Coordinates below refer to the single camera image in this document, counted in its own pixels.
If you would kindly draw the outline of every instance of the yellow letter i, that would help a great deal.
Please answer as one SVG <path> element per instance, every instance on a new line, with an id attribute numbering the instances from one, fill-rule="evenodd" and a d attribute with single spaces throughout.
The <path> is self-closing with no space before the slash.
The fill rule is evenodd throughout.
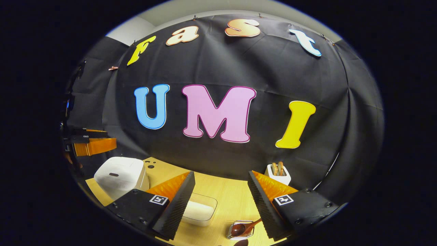
<path id="1" fill-rule="evenodd" d="M 299 138 L 308 122 L 309 117 L 316 112 L 316 107 L 309 102 L 292 101 L 288 107 L 291 110 L 291 119 L 288 122 L 284 136 L 276 141 L 278 148 L 294 149 L 299 147 Z"/>

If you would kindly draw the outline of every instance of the letter m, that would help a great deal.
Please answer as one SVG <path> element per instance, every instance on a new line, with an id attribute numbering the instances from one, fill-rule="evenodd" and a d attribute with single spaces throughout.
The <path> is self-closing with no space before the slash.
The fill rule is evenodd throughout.
<path id="1" fill-rule="evenodd" d="M 221 139 L 234 143 L 249 142 L 247 118 L 250 102 L 257 96 L 254 89 L 234 86 L 229 89 L 218 107 L 203 85 L 187 85 L 182 88 L 182 94 L 187 97 L 187 127 L 183 130 L 185 136 L 202 137 L 203 131 L 199 129 L 201 120 L 206 133 L 213 138 L 226 120 L 225 130 L 220 134 Z"/>

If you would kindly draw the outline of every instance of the spoon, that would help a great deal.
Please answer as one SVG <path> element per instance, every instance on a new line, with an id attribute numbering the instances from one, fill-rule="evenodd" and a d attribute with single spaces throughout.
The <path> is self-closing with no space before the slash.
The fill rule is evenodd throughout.
<path id="1" fill-rule="evenodd" d="M 244 239 L 244 240 L 238 241 L 236 244 L 234 244 L 234 246 L 247 246 L 248 244 L 249 244 L 249 240 Z"/>
<path id="2" fill-rule="evenodd" d="M 231 236 L 232 237 L 238 237 L 240 235 L 244 235 L 249 233 L 252 228 L 261 222 L 261 218 L 255 222 L 249 223 L 249 224 L 236 224 L 232 227 L 231 230 Z"/>

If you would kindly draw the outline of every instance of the letter u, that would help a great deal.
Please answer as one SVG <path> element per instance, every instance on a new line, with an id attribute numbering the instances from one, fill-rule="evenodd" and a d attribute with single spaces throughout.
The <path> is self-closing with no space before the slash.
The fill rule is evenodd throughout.
<path id="1" fill-rule="evenodd" d="M 168 84 L 157 84 L 152 88 L 156 95 L 156 117 L 151 119 L 147 115 L 146 96 L 149 93 L 147 87 L 140 87 L 134 91 L 136 97 L 136 111 L 139 122 L 149 129 L 159 129 L 164 126 L 166 121 L 166 93 L 170 90 Z"/>

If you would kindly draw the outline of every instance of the white wall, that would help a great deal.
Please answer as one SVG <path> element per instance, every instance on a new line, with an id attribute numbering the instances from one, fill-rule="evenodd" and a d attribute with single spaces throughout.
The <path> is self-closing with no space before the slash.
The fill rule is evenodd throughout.
<path id="1" fill-rule="evenodd" d="M 168 21 L 166 23 L 160 24 L 158 26 L 154 26 L 150 22 L 146 21 L 144 18 L 147 18 L 147 13 L 151 13 L 151 10 L 148 10 L 146 12 L 143 12 L 139 14 L 138 16 L 135 16 L 131 18 L 130 20 L 124 22 L 120 26 L 116 27 L 114 30 L 112 30 L 110 33 L 108 33 L 106 36 L 116 39 L 126 45 L 131 45 L 134 40 L 140 40 L 147 35 L 154 33 L 160 29 L 166 28 L 168 26 L 191 20 L 193 19 L 194 15 L 196 17 L 205 17 L 205 16 L 211 16 L 211 15 L 219 15 L 219 14 L 242 14 L 246 16 L 254 16 L 259 17 L 259 13 L 262 15 L 262 17 L 274 19 L 278 21 L 284 21 L 295 25 L 300 25 L 308 30 L 311 30 L 315 33 L 324 34 L 325 37 L 329 38 L 332 42 L 337 42 L 341 40 L 341 37 L 338 36 L 335 32 L 327 28 L 326 26 L 322 25 L 318 21 L 304 15 L 303 13 L 300 13 L 300 15 L 297 15 L 299 13 L 295 10 L 295 19 L 299 19 L 300 22 L 291 21 L 279 16 L 266 14 L 262 12 L 256 12 L 256 11 L 246 11 L 246 10 L 214 10 L 214 11 L 206 11 L 206 12 L 200 12 L 195 14 L 190 14 L 187 16 L 183 16 L 177 19 L 173 19 L 171 21 Z"/>
<path id="2" fill-rule="evenodd" d="M 255 11 L 246 11 L 246 10 L 214 10 L 214 11 L 206 11 L 206 12 L 196 13 L 195 15 L 196 15 L 196 17 L 200 18 L 200 17 L 211 16 L 211 15 L 219 15 L 219 14 L 242 14 L 242 15 L 254 16 L 254 17 L 259 17 L 259 14 L 261 14 L 262 17 L 273 19 L 273 20 L 278 20 L 278 21 L 284 21 L 284 22 L 288 22 L 288 23 L 291 23 L 291 24 L 294 24 L 294 25 L 300 25 L 300 26 L 305 27 L 306 29 L 308 29 L 310 31 L 313 31 L 315 33 L 321 34 L 320 32 L 318 32 L 316 30 L 313 30 L 313 29 L 303 25 L 302 23 L 297 23 L 297 22 L 294 22 L 294 21 L 291 21 L 291 20 L 288 20 L 288 19 L 284 19 L 284 18 L 279 17 L 279 16 L 274 16 L 274 15 L 271 15 L 271 14 L 255 12 Z M 193 19 L 193 17 L 194 17 L 194 14 L 190 14 L 190 15 L 187 15 L 187 16 L 184 16 L 184 17 L 180 17 L 178 19 L 166 22 L 164 24 L 156 26 L 150 33 L 156 32 L 156 31 L 158 31 L 160 29 L 163 29 L 163 28 L 166 28 L 168 26 L 177 24 L 179 22 L 183 22 L 183 21 L 186 21 L 186 20 L 191 20 L 191 19 Z M 323 34 L 326 37 L 329 37 L 329 36 L 333 37 L 333 39 L 331 39 L 333 42 L 337 42 L 338 40 L 341 40 L 341 38 L 337 37 L 337 35 L 334 32 L 332 32 L 332 31 L 328 33 L 328 31 L 325 30 L 323 32 Z"/>
<path id="3" fill-rule="evenodd" d="M 187 20 L 185 17 L 192 18 L 194 15 L 203 17 L 237 13 L 252 13 L 256 16 L 261 13 L 262 16 L 271 19 L 298 23 L 307 29 L 316 31 L 316 33 L 324 34 L 333 42 L 341 40 L 339 35 L 324 24 L 275 0 L 171 0 L 148 9 L 138 16 L 158 27 L 172 23 L 174 20 L 185 21 Z"/>
<path id="4" fill-rule="evenodd" d="M 106 36 L 130 46 L 135 40 L 152 33 L 154 28 L 155 26 L 150 22 L 135 16 L 114 28 Z"/>

